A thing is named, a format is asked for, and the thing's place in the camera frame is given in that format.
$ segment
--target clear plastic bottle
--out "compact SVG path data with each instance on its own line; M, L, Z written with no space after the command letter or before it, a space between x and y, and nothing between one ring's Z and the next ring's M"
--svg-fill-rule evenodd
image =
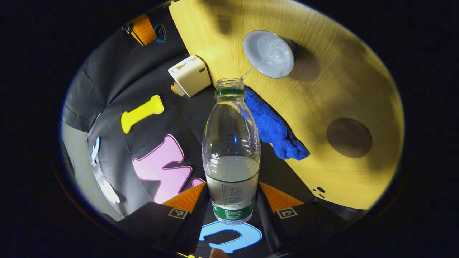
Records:
M241 79L217 81L204 129L202 160L215 217L239 225L252 217L260 167L260 138L244 103Z

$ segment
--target dark circular stain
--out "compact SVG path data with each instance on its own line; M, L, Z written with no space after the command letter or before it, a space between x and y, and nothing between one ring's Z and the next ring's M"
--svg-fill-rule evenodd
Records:
M328 143L341 155L360 158L370 151L372 140L368 129L361 123L348 119L337 119L327 128Z

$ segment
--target yellow wooden surface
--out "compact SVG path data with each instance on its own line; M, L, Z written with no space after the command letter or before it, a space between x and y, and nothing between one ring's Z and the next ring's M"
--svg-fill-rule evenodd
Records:
M365 43L294 1L180 0L169 9L189 53L207 63L213 85L252 67L242 41L253 30L267 30L301 45L288 77L272 79L254 71L244 82L311 152L304 160L287 160L309 189L319 186L326 200L353 208L367 209L377 201L399 161L404 118L393 79ZM327 127L337 118L355 119L367 127L373 145L366 156L348 158L329 145Z

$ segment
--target orange triangle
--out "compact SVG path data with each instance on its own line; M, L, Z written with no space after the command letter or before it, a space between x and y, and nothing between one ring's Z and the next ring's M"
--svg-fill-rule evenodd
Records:
M198 197L201 194L202 189L204 189L204 187L206 186L206 184L207 183L202 183L195 187L191 187L190 189L179 193L179 195L167 200L163 203L163 205L189 211L190 213L192 213L193 209L195 208Z
M293 206L304 204L304 202L291 197L290 195L278 190L265 183L259 182L266 198L268 199L271 210L275 213L278 210L287 209Z

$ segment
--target blue towel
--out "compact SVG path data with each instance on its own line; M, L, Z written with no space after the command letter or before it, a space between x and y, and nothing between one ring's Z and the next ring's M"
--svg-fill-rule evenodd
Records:
M257 123L260 139L272 143L274 152L281 159L302 160L309 156L309 151L290 130L283 118L251 88L244 88L247 97L245 103Z

